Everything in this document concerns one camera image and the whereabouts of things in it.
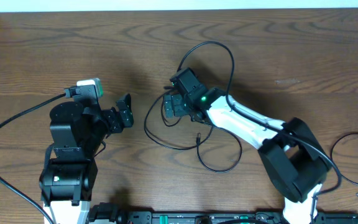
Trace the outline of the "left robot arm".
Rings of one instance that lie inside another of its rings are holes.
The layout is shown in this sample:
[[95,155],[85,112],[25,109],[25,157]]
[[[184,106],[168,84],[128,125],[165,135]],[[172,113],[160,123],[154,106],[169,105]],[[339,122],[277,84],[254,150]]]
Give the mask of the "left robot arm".
[[53,143],[39,178],[44,209],[54,223],[86,223],[104,139],[134,124],[131,96],[101,109],[94,93],[73,95],[50,112]]

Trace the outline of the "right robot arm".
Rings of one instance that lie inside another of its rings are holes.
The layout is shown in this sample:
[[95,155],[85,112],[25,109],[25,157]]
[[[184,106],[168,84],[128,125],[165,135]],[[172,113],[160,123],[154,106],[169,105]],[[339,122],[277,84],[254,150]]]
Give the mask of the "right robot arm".
[[179,70],[170,81],[176,93],[164,96],[167,117],[189,116],[248,142],[285,198],[283,219],[287,223],[314,221],[316,197],[332,164],[306,123],[298,118],[284,122],[261,115],[225,91],[207,88],[190,68]]

